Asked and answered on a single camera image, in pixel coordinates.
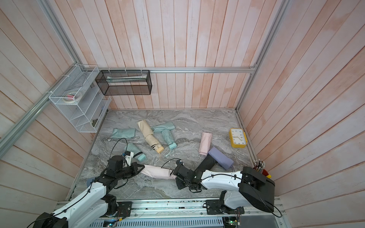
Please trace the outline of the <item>mint green sleeve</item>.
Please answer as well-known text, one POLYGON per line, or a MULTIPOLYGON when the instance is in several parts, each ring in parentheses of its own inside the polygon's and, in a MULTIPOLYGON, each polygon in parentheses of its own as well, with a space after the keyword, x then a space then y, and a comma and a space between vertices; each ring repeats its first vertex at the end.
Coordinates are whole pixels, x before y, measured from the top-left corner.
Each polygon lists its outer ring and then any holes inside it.
POLYGON ((129 139, 129 138, 134 138, 135 137, 135 133, 136 133, 136 129, 135 128, 126 128, 126 129, 118 129, 118 128, 114 128, 111 138, 125 138, 125 139, 129 139))
POLYGON ((162 133, 164 130, 174 130, 175 125, 172 122, 163 123, 157 126, 152 126, 151 129, 154 133, 162 133))

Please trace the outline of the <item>beige umbrella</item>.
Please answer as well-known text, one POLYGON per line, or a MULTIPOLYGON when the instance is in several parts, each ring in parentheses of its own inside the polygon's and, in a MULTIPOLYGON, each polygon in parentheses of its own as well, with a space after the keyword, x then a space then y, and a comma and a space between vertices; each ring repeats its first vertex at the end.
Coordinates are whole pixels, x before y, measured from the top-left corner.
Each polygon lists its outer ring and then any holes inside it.
POLYGON ((152 134, 147 135, 145 140, 158 154, 164 150, 164 147, 152 134))

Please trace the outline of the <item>mint green umbrella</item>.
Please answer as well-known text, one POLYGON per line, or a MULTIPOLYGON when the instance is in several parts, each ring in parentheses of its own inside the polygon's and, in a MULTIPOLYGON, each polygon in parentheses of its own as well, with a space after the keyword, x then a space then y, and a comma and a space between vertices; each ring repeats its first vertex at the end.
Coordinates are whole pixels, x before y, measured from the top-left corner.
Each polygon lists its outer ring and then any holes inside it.
POLYGON ((125 155, 130 157, 133 155, 133 157, 140 162, 146 160, 146 155, 133 143, 130 143, 125 147, 125 155))
POLYGON ((177 147, 177 144, 173 138, 173 135, 170 130, 165 129, 161 132, 163 140, 166 142, 170 150, 173 150, 177 147))

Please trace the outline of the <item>pink sleeve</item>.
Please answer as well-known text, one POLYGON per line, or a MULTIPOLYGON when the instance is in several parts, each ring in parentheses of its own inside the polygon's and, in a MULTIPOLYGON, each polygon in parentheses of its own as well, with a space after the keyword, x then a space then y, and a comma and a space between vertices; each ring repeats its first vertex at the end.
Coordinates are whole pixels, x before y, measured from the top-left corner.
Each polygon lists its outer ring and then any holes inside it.
POLYGON ((140 173, 151 178, 169 179, 169 171, 158 166, 145 165, 140 173))

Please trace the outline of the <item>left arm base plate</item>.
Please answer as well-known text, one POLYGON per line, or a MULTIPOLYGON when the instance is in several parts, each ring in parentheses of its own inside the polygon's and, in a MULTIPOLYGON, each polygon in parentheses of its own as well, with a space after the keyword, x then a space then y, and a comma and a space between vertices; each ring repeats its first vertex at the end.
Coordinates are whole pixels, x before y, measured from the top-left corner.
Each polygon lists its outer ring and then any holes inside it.
POLYGON ((108 203, 107 211, 104 214, 104 217, 126 218, 130 216, 131 209, 132 209, 131 201, 122 201, 122 202, 113 201, 108 203))

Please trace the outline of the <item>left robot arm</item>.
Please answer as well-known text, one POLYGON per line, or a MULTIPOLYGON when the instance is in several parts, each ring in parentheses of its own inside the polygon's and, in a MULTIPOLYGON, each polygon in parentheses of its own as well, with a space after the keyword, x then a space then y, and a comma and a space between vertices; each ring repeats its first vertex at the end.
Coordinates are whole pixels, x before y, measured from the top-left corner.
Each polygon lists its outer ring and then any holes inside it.
POLYGON ((121 216, 121 207, 110 192, 120 180, 129 180, 144 168, 144 165, 137 162, 126 165, 126 159, 122 155, 111 157, 107 167, 79 196, 53 213, 41 214, 28 227, 86 228, 101 216, 121 216))

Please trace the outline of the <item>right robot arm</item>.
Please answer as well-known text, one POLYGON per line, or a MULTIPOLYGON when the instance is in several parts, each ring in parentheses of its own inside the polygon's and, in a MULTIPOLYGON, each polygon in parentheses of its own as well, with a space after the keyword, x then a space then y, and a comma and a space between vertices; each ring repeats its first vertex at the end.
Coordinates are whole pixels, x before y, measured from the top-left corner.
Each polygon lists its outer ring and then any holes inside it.
POLYGON ((243 167, 241 171, 232 173, 213 172, 211 168, 216 163, 211 156, 207 156, 195 170, 190 170, 182 160, 178 160, 173 170, 178 189, 187 187, 192 193, 220 189, 220 204, 225 209, 235 210, 248 202, 263 212, 274 213, 274 181, 251 167, 243 167))

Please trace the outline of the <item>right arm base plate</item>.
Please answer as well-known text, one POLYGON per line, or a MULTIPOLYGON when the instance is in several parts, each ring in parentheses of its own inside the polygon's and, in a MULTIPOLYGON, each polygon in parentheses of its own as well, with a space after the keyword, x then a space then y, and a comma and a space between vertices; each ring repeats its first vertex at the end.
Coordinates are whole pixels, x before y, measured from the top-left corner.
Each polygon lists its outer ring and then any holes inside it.
POLYGON ((242 215, 245 213, 243 207, 231 209, 223 204, 219 199, 210 199, 203 204, 203 208, 207 210, 208 215, 236 214, 242 215))

